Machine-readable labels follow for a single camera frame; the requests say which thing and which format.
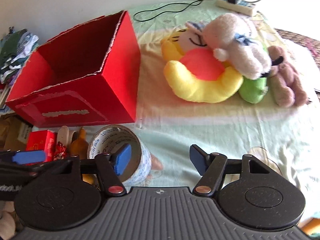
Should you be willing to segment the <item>brown plush teddy bear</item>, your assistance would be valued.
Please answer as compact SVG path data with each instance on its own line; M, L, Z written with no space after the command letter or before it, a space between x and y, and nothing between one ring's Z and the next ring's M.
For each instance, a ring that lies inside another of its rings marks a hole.
M268 84L276 104L285 108L307 104L309 98L286 51L279 46L270 46L268 54L272 60Z

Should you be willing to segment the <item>pile of folded clothes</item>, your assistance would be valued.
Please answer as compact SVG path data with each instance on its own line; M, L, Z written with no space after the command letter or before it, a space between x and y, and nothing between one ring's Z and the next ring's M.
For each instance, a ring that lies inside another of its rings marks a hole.
M39 37L27 29L9 28L1 39L1 83L8 84L38 47Z

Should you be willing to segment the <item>orange gourd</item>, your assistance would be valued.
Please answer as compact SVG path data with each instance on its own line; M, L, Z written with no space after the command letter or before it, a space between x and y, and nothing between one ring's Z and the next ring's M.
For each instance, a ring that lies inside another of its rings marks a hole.
M86 141L86 131L81 128L78 138L73 141L69 147L71 156L79 156L80 159L87 159L87 151L89 144Z

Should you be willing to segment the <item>printed packing tape roll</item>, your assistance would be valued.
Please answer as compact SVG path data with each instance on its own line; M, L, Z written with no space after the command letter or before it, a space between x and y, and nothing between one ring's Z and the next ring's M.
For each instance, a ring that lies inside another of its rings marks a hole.
M140 139L127 127L108 125L100 129L91 140L87 157L95 158L101 153L115 153L124 144L131 145L131 160L119 176L125 187L142 183L151 170L151 154Z

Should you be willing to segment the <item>large red cardboard box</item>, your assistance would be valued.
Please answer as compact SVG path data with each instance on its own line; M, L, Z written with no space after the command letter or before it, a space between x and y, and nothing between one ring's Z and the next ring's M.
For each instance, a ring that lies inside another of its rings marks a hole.
M6 103L36 127L136 119L140 50L129 13L74 26L36 48Z

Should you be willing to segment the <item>small red gift box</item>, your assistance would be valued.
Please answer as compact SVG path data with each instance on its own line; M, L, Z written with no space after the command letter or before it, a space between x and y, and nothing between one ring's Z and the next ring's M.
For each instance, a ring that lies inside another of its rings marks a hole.
M50 130L34 131L29 134L26 150L42 150L46 153L45 162L53 161L57 133Z

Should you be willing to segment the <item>yellow red plush toy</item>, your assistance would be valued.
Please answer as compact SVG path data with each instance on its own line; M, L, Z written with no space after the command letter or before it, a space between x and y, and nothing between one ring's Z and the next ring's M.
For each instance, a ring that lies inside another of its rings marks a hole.
M228 62L218 61L202 36L185 28L161 40L163 73L173 93L190 102L219 103L241 87L243 76Z

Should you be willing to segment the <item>green plush toy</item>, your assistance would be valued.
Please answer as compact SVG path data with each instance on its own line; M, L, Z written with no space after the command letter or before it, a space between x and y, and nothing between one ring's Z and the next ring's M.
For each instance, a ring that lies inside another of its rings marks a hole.
M248 103L259 103L268 91L267 78L260 77L256 80L251 80L244 77L243 83L238 90L239 95Z

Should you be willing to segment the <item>white power strip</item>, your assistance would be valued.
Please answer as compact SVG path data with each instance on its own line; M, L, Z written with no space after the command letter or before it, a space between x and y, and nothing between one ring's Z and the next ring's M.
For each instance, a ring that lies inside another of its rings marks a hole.
M231 10L246 16L253 17L257 14L258 10L253 3L248 3L243 0L237 0L235 4L229 3L228 0L216 0L217 7Z

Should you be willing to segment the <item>wooden spoon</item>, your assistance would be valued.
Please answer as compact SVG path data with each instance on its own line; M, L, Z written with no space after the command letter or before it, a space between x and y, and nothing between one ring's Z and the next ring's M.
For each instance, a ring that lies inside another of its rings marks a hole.
M61 143L63 146L68 146L69 140L69 128L62 126L57 133L57 143Z

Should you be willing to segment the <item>brown cardboard box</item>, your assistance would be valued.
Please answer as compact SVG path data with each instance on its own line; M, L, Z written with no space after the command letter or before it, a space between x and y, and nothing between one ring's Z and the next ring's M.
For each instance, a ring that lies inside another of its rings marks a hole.
M1 118L1 151L25 150L32 127L17 116Z

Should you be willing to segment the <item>white pink plush toy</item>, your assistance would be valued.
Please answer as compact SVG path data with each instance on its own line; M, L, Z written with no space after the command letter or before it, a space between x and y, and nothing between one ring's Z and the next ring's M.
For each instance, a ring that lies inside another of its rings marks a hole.
M271 70L272 61L248 19L225 13L207 24L188 21L185 25L202 37L217 60L228 61L244 77L256 80Z

